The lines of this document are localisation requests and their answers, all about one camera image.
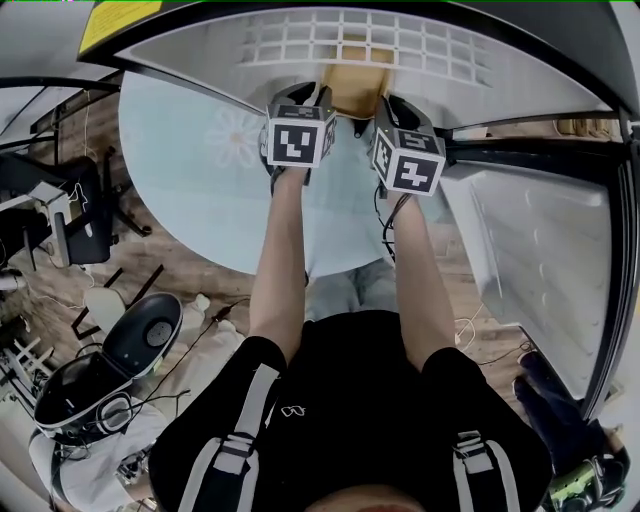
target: wooden floor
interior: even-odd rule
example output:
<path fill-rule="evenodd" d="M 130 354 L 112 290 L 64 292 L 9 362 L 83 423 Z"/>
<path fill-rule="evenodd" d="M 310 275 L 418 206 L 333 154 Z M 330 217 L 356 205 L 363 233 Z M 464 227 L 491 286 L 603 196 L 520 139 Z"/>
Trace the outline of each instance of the wooden floor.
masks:
<path fill-rule="evenodd" d="M 128 178 L 118 133 L 118 95 L 91 106 L 87 136 L 89 156 L 92 151 L 101 157 L 109 145 L 117 149 L 112 159 L 114 183 Z M 61 128 L 61 161 L 85 154 L 84 122 L 86 111 L 69 118 Z M 51 162 L 52 148 L 46 143 L 32 147 L 32 155 L 39 160 Z M 133 298 L 140 286 L 155 268 L 162 264 L 165 271 L 153 288 L 156 291 L 170 291 L 184 301 L 193 300 L 198 292 L 212 299 L 208 316 L 212 316 L 220 307 L 230 304 L 238 298 L 250 294 L 253 277 L 212 263 L 176 241 L 147 210 L 140 198 L 132 190 L 124 202 L 125 211 L 133 214 L 142 225 L 151 226 L 153 234 L 139 238 L 118 225 L 120 243 L 112 248 L 112 257 L 105 264 L 92 265 L 89 272 L 95 278 L 96 286 L 103 284 L 118 268 L 125 273 L 118 280 L 116 289 L 125 301 Z M 460 233 L 453 224 L 431 224 L 429 226 L 432 242 L 438 259 L 440 271 L 444 276 L 456 318 L 471 318 L 482 305 L 478 296 L 469 261 L 467 259 Z M 80 309 L 68 309 L 47 298 L 56 298 L 66 305 L 82 305 L 84 291 L 91 285 L 91 278 L 74 266 L 67 269 L 55 268 L 47 254 L 36 251 L 38 271 L 28 272 L 26 259 L 18 254 L 10 265 L 25 272 L 30 290 L 8 293 L 1 304 L 0 320 L 23 314 L 32 326 L 33 336 L 42 338 L 41 348 L 55 347 L 53 361 L 56 365 L 72 359 L 80 347 L 71 330 L 71 323 Z M 248 306 L 239 305 L 231 314 L 231 320 L 240 332 L 248 328 Z M 456 322 L 461 330 L 465 322 Z M 488 382 L 502 395 L 514 409 L 522 415 L 522 409 L 511 394 L 511 382 L 519 373 L 516 363 L 521 353 L 518 347 L 525 340 L 517 328 L 500 326 L 482 307 L 474 320 L 476 338 L 466 352 L 475 361 L 481 363 L 496 359 L 512 351 L 508 356 L 494 364 L 482 366 Z M 467 329 L 461 338 L 462 346 L 470 339 L 471 329 Z M 184 352 L 186 347 L 176 346 L 170 361 Z"/>

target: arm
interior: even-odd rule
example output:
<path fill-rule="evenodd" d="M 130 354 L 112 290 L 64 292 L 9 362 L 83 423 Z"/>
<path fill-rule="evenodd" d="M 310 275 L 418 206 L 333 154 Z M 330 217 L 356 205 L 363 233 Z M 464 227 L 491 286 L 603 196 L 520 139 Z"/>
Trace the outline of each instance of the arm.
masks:
<path fill-rule="evenodd" d="M 389 193 L 394 205 L 399 197 Z M 455 346 L 453 311 L 415 196 L 397 213 L 393 229 L 402 338 L 409 361 L 422 371 L 431 354 Z"/>
<path fill-rule="evenodd" d="M 249 336 L 273 341 L 287 363 L 298 350 L 304 322 L 301 193 L 305 171 L 290 168 L 275 183 L 249 308 Z"/>

